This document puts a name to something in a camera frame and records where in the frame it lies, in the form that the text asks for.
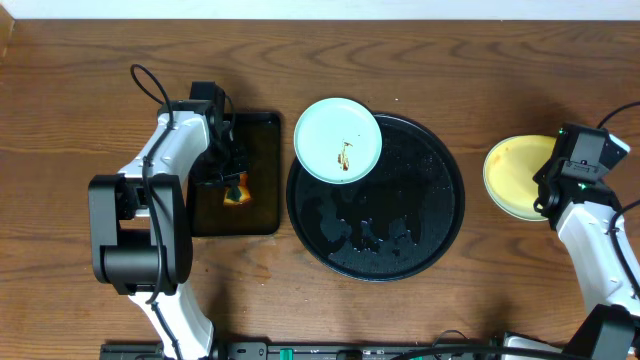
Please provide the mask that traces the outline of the green and yellow sponge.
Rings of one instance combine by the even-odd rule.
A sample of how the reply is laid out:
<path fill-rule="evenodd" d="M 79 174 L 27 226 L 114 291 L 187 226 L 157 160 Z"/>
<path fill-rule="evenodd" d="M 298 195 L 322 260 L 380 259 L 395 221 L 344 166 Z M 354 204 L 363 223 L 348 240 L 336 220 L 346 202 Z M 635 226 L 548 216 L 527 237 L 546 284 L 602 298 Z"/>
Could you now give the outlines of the green and yellow sponge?
<path fill-rule="evenodd" d="M 235 185 L 231 185 L 225 189 L 223 205 L 239 206 L 249 203 L 252 200 L 248 188 L 248 174 L 241 173 L 239 180 Z"/>

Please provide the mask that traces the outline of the yellow plate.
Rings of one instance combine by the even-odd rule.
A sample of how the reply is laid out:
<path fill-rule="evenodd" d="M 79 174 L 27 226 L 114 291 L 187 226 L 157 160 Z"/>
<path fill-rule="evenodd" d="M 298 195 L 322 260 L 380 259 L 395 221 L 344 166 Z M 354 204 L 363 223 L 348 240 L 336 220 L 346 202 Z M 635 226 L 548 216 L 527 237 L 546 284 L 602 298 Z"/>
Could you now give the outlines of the yellow plate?
<path fill-rule="evenodd" d="M 499 208 L 520 220 L 546 220 L 534 210 L 538 185 L 533 177 L 550 159 L 554 145 L 550 136 L 520 135 L 502 140 L 489 151 L 483 180 Z"/>

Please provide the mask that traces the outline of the light blue plate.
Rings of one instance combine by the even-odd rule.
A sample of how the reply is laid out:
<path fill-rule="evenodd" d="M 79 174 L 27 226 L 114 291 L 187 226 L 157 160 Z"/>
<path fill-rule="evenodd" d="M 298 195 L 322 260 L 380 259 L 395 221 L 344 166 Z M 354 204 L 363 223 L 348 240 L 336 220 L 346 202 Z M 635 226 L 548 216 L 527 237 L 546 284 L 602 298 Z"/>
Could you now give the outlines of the light blue plate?
<path fill-rule="evenodd" d="M 349 184 L 368 175 L 378 163 L 382 134 L 374 115 L 360 103 L 327 98 L 299 117 L 293 136 L 302 167 L 329 184 Z"/>

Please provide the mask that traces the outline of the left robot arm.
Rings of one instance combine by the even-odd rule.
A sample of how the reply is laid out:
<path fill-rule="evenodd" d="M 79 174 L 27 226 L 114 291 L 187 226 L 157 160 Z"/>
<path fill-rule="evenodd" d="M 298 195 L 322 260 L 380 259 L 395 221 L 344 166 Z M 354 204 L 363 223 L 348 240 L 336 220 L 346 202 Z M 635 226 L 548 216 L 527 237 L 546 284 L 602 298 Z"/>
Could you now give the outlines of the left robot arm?
<path fill-rule="evenodd" d="M 225 205 L 251 199 L 247 165 L 233 136 L 235 116 L 220 100 L 164 100 L 157 128 L 140 153 L 114 175 L 89 183 L 92 266 L 146 314 L 164 359 L 211 359 L 215 327 L 188 280 L 193 260 L 182 187 L 221 187 Z"/>

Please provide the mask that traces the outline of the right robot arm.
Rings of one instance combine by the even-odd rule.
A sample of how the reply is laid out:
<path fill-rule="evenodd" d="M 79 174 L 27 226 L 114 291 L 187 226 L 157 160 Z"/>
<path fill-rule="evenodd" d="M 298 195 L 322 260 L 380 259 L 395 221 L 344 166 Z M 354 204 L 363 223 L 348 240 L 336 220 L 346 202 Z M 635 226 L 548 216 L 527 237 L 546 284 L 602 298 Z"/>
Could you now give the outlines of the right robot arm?
<path fill-rule="evenodd" d="M 565 176 L 541 153 L 485 159 L 483 178 L 492 200 L 508 214 L 550 223 L 571 257 L 589 321 L 581 330 L 612 325 L 627 339 L 630 328 L 598 315 L 639 318 L 639 263 L 629 245 L 616 195 L 605 185 Z"/>

